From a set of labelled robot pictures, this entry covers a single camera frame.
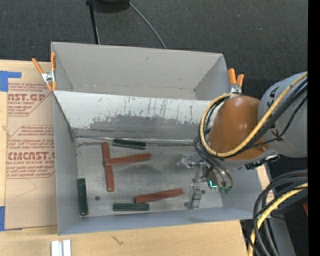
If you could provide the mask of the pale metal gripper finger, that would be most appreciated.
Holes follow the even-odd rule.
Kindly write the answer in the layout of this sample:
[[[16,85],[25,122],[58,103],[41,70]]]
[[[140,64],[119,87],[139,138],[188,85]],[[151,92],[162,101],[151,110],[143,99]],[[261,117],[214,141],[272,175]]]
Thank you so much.
[[[203,191],[201,190],[200,184],[191,184],[189,188],[188,201],[184,203],[184,207],[188,210],[198,209],[200,207],[202,195]]]
[[[193,154],[181,154],[179,156],[179,160],[177,162],[178,166],[183,166],[185,168],[198,168],[201,166],[201,163],[199,161],[196,161],[194,159]]]

